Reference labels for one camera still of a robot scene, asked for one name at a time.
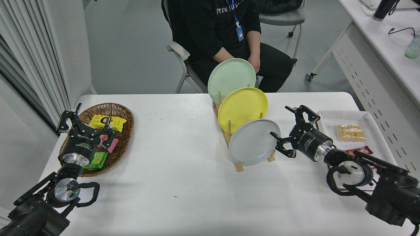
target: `black pants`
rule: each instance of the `black pants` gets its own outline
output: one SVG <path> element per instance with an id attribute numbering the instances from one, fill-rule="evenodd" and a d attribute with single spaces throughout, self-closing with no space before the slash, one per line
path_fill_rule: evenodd
<path id="1" fill-rule="evenodd" d="M 227 50 L 233 57 L 248 60 L 250 52 L 248 44 L 235 49 Z M 262 76 L 259 89 L 263 92 L 277 92 L 290 75 L 293 68 L 292 59 L 285 53 L 261 43 L 260 46 L 260 71 Z M 212 58 L 203 58 L 190 61 L 190 65 L 200 80 L 208 84 L 210 74 L 219 63 Z"/>

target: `office chair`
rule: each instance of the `office chair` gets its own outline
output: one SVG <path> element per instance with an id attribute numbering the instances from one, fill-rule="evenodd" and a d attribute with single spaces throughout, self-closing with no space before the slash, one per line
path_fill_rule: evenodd
<path id="1" fill-rule="evenodd" d="M 297 37 L 297 43 L 296 48 L 294 49 L 293 54 L 293 62 L 297 62 L 296 54 L 297 54 L 297 48 L 299 47 L 300 43 L 300 37 L 302 35 L 302 24 L 305 22 L 305 0 L 303 0 L 303 4 L 295 10 L 287 11 L 284 13 L 278 13 L 278 14 L 263 14 L 260 13 L 260 22 L 269 24 L 269 25 L 277 25 L 277 26 L 292 26 L 294 25 L 294 28 L 292 31 L 289 32 L 288 38 L 293 37 L 294 30 L 296 29 L 297 25 L 299 25 L 299 36 Z"/>
<path id="2" fill-rule="evenodd" d="M 171 27 L 171 20 L 169 19 L 169 11 L 168 11 L 168 0 L 162 0 L 162 9 L 165 11 L 163 12 L 168 21 L 169 26 Z M 199 93 L 208 93 L 207 86 L 198 78 L 198 76 L 194 73 L 193 69 L 189 65 L 188 57 L 189 52 L 185 50 L 181 45 L 174 41 L 170 41 L 169 44 L 166 46 L 168 52 L 173 52 L 178 59 L 179 63 L 182 66 L 182 76 L 181 80 L 179 81 L 178 87 L 176 88 L 175 93 L 179 93 L 181 90 L 184 81 L 186 80 L 197 92 Z"/>

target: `person's hand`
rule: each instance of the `person's hand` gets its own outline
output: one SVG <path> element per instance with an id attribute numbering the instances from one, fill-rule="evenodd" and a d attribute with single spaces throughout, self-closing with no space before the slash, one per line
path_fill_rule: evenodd
<path id="1" fill-rule="evenodd" d="M 260 71 L 260 55 L 250 55 L 248 62 L 251 63 L 252 67 L 254 67 L 255 73 L 257 74 Z"/>

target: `gray floor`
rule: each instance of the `gray floor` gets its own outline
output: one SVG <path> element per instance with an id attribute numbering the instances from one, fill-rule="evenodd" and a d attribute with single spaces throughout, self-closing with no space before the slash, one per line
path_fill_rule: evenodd
<path id="1" fill-rule="evenodd" d="M 312 82 L 304 79 L 324 56 L 350 17 L 335 0 L 308 0 L 307 19 L 298 62 L 279 92 L 348 92 L 353 89 L 338 63 L 331 59 Z M 171 31 L 160 1 L 91 1 L 85 10 L 92 64 L 92 84 L 98 94 L 174 93 L 182 69 L 166 50 Z M 293 55 L 298 31 L 292 26 L 261 24 L 262 42 Z M 195 93 L 184 83 L 181 93 Z"/>

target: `brown woven basket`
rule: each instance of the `brown woven basket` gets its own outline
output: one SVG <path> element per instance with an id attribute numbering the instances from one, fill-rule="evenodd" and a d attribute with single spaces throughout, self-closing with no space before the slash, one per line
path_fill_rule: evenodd
<path id="1" fill-rule="evenodd" d="M 118 116 L 121 118 L 124 118 L 127 120 L 126 123 L 124 123 L 123 131 L 119 132 L 116 131 L 115 138 L 117 138 L 119 141 L 117 145 L 115 146 L 112 153 L 108 153 L 108 156 L 105 160 L 105 163 L 102 167 L 102 169 L 83 169 L 82 174 L 80 177 L 92 177 L 97 176 L 99 174 L 102 174 L 108 170 L 110 170 L 112 167 L 114 167 L 125 155 L 127 148 L 130 144 L 131 134 L 133 133 L 134 128 L 134 116 L 131 111 L 124 107 L 123 105 L 117 104 L 117 103 L 102 103 L 95 105 L 93 107 L 90 107 L 83 111 L 79 118 L 82 121 L 83 124 L 89 124 L 91 119 L 94 115 L 110 115 L 110 116 Z M 61 146 L 60 153 L 58 156 L 58 160 L 60 163 L 62 163 L 61 159 L 61 153 L 64 149 L 64 146 L 67 143 L 68 136 L 66 137 L 63 145 Z"/>

